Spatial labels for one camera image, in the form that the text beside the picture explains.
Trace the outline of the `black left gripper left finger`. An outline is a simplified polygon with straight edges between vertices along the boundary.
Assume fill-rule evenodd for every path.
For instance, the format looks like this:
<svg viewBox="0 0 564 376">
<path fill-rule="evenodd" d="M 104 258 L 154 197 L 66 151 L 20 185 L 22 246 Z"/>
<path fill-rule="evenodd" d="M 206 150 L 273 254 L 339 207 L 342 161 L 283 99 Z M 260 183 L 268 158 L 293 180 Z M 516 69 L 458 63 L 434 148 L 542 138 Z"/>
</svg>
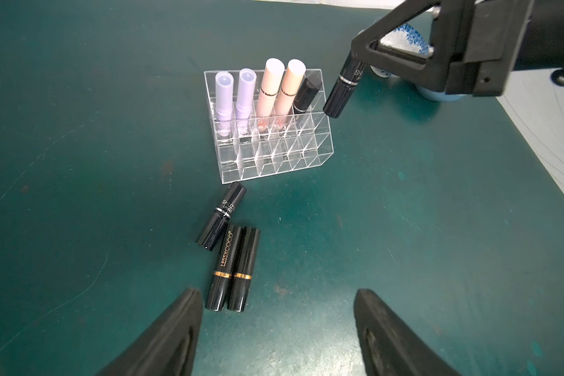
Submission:
<svg viewBox="0 0 564 376">
<path fill-rule="evenodd" d="M 201 292 L 188 288 L 99 375 L 190 375 L 201 328 Z"/>
</svg>

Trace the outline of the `lilac lipstick tube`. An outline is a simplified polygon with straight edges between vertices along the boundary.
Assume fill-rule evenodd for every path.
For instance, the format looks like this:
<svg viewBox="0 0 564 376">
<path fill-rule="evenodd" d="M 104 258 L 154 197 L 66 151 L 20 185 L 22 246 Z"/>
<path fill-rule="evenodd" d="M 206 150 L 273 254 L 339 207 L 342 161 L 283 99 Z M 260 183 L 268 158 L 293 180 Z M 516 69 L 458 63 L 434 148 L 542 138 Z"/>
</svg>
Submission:
<svg viewBox="0 0 564 376">
<path fill-rule="evenodd" d="M 250 68 L 244 68 L 239 72 L 238 95 L 236 102 L 236 126 L 240 136 L 246 136 L 248 131 L 248 120 L 252 115 L 253 97 L 257 75 Z"/>
<path fill-rule="evenodd" d="M 233 114 L 233 76 L 228 71 L 216 74 L 216 128 L 222 137 L 230 135 Z"/>
</svg>

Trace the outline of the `pink lip gloss tube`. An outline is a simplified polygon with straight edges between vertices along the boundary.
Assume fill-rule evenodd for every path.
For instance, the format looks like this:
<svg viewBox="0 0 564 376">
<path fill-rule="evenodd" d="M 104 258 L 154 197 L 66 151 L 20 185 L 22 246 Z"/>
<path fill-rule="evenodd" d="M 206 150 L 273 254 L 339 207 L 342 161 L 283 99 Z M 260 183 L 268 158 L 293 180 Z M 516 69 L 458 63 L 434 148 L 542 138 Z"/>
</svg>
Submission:
<svg viewBox="0 0 564 376">
<path fill-rule="evenodd" d="M 301 60 L 292 59 L 288 62 L 280 92 L 274 105 L 275 124 L 279 130 L 286 128 L 288 115 L 291 112 L 295 96 L 299 91 L 305 73 L 306 66 Z"/>
</svg>

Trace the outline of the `light blue bowl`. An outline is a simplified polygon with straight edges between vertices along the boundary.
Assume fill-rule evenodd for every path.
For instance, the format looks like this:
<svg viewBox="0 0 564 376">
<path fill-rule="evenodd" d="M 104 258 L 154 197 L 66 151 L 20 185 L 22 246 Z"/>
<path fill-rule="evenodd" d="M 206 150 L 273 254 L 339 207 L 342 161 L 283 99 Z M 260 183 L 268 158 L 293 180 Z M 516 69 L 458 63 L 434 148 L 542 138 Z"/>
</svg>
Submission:
<svg viewBox="0 0 564 376">
<path fill-rule="evenodd" d="M 435 92 L 422 86 L 416 86 L 416 89 L 424 98 L 437 103 L 454 102 L 465 97 L 465 94 L 446 94 L 445 92 Z"/>
</svg>

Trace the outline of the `blue white porcelain bowl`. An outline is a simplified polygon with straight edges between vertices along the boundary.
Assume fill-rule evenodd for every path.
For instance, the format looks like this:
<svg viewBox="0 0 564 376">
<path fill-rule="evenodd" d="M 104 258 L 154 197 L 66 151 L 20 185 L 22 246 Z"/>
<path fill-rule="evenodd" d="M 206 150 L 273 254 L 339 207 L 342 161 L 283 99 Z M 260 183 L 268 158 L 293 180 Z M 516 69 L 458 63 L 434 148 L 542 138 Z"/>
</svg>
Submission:
<svg viewBox="0 0 564 376">
<path fill-rule="evenodd" d="M 429 44 L 424 37 L 411 25 L 404 23 L 398 28 L 390 31 L 387 35 L 380 38 L 376 50 L 382 51 L 382 47 L 399 50 L 411 55 L 418 55 L 423 58 L 429 57 Z"/>
</svg>

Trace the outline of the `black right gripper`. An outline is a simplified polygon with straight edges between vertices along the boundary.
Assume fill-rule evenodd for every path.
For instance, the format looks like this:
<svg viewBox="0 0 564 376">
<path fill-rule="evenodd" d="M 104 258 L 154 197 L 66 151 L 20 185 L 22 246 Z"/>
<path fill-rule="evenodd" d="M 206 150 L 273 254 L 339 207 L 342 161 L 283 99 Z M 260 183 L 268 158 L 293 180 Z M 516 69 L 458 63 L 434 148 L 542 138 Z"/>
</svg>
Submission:
<svg viewBox="0 0 564 376">
<path fill-rule="evenodd" d="M 349 55 L 435 92 L 497 97 L 515 66 L 533 7 L 532 1 L 405 1 L 359 32 Z M 429 9 L 432 52 L 380 43 Z"/>
</svg>

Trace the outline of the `black lipstick tube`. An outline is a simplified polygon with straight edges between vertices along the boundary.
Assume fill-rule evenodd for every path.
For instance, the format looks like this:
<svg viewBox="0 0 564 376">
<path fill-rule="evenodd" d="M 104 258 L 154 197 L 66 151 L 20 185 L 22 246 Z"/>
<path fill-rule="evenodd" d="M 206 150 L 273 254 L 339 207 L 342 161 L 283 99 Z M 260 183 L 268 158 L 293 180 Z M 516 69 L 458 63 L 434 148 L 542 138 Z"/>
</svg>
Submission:
<svg viewBox="0 0 564 376">
<path fill-rule="evenodd" d="M 228 310 L 240 313 L 247 305 L 260 238 L 261 230 L 254 227 L 245 228 L 241 253 L 233 274 Z"/>
<path fill-rule="evenodd" d="M 205 228 L 197 238 L 198 245 L 209 251 L 214 249 L 245 193 L 246 188 L 239 182 L 230 184 L 221 202 L 216 206 Z"/>
<path fill-rule="evenodd" d="M 308 112 L 321 87 L 321 72 L 313 71 L 305 76 L 292 104 L 293 114 Z"/>
<path fill-rule="evenodd" d="M 228 225 L 223 236 L 219 256 L 216 260 L 211 279 L 211 287 L 205 303 L 207 310 L 222 311 L 227 301 L 243 236 L 244 229 L 242 227 L 234 224 Z"/>
<path fill-rule="evenodd" d="M 324 114 L 330 118 L 338 118 L 350 97 L 359 85 L 366 64 L 357 60 L 352 53 L 346 58 L 341 72 L 334 84 L 330 96 L 324 105 Z"/>
</svg>

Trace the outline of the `clear acrylic lipstick organizer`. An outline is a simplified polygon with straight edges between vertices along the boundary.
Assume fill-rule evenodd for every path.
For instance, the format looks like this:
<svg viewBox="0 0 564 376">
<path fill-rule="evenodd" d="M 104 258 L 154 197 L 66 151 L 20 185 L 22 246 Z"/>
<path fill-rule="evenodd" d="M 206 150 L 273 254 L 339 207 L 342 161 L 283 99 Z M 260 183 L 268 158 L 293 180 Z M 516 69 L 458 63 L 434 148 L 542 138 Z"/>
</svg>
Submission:
<svg viewBox="0 0 564 376">
<path fill-rule="evenodd" d="M 323 165 L 333 154 L 329 117 L 321 87 L 305 113 L 221 122 L 216 115 L 216 70 L 204 72 L 209 120 L 221 183 L 254 180 Z"/>
</svg>

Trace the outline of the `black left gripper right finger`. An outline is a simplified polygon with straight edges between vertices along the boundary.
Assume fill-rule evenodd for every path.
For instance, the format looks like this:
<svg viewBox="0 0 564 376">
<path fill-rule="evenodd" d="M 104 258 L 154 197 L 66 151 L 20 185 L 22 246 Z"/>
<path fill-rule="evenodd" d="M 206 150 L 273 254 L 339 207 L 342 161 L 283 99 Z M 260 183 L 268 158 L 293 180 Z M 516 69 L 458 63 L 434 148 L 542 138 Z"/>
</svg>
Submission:
<svg viewBox="0 0 564 376">
<path fill-rule="evenodd" d="M 374 291 L 365 288 L 357 291 L 353 313 L 366 374 L 458 374 Z"/>
</svg>

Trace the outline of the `pale pink lipstick tube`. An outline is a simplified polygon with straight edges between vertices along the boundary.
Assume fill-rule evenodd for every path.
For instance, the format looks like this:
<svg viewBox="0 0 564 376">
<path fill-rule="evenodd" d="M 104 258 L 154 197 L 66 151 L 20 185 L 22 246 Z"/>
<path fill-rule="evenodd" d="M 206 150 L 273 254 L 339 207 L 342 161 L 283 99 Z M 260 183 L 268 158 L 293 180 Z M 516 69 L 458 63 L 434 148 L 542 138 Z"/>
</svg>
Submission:
<svg viewBox="0 0 564 376">
<path fill-rule="evenodd" d="M 257 126 L 260 133 L 265 133 L 269 124 L 269 117 L 272 114 L 280 83 L 285 73 L 284 63 L 277 58 L 269 58 L 263 79 L 260 85 L 258 102 L 255 110 Z"/>
</svg>

